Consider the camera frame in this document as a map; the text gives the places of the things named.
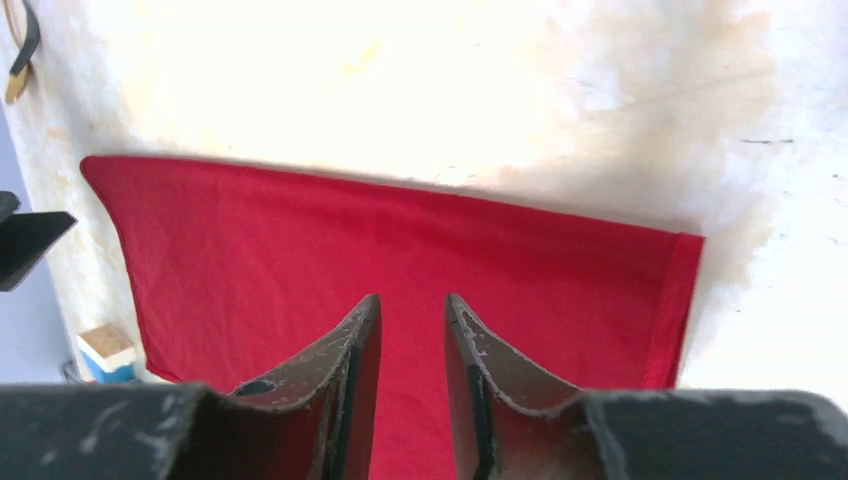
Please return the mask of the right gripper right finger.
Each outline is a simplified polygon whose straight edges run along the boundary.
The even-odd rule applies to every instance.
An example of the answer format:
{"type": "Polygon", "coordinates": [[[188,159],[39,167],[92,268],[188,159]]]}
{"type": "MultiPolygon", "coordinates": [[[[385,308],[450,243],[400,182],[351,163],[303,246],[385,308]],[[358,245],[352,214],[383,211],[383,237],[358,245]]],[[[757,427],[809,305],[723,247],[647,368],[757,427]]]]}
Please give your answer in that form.
{"type": "Polygon", "coordinates": [[[843,479],[847,418],[794,390],[583,390],[445,301],[461,479],[843,479]]]}

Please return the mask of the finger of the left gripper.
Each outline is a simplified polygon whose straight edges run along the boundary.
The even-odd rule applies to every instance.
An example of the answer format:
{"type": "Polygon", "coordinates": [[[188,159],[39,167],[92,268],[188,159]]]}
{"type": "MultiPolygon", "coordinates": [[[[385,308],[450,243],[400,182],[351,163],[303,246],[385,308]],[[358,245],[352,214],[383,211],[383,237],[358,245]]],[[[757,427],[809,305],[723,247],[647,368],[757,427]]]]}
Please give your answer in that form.
{"type": "Polygon", "coordinates": [[[1,192],[1,291],[11,292],[77,222],[65,211],[18,213],[21,202],[1,192]]]}

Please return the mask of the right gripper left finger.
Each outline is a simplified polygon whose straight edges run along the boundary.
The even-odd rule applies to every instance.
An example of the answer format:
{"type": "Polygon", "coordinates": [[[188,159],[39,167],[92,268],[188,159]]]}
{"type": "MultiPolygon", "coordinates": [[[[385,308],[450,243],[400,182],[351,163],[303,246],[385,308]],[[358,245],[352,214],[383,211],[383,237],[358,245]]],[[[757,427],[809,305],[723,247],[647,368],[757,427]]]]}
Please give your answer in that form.
{"type": "Polygon", "coordinates": [[[202,383],[10,385],[5,479],[365,479],[381,305],[364,297],[278,367],[221,394],[202,383]]]}

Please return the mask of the red cloth napkin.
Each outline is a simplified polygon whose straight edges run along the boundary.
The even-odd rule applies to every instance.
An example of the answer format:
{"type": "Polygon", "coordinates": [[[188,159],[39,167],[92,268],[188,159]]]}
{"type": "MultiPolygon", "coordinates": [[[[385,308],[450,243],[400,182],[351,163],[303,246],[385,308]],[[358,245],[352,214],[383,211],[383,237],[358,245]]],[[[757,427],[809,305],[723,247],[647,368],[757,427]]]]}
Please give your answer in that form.
{"type": "Polygon", "coordinates": [[[370,475],[456,475],[444,304],[590,388],[675,384],[702,236],[246,165],[90,156],[148,369],[229,392],[382,307],[370,475]]]}

